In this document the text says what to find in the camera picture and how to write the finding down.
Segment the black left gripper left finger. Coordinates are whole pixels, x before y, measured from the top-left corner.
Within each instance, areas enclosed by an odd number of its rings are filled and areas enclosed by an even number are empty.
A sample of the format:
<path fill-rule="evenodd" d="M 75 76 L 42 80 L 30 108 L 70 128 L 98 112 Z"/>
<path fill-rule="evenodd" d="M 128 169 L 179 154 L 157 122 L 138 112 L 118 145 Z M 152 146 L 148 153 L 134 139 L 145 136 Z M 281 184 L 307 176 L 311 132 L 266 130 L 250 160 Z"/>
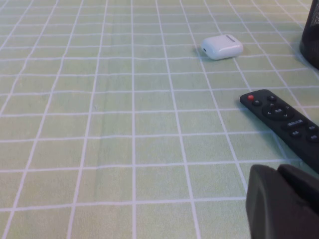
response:
<path fill-rule="evenodd" d="M 279 174 L 255 164 L 250 169 L 246 213 L 253 239 L 317 239 L 319 212 L 314 212 Z"/>

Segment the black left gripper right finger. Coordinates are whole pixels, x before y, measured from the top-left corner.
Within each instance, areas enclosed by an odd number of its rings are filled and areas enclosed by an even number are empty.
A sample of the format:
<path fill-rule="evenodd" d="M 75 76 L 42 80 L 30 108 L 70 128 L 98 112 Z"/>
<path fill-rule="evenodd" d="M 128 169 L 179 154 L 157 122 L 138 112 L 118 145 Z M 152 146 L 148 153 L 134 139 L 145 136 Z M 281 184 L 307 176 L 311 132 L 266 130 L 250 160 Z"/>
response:
<path fill-rule="evenodd" d="M 319 211 L 319 180 L 317 178 L 288 164 L 281 164 L 278 172 L 314 212 Z"/>

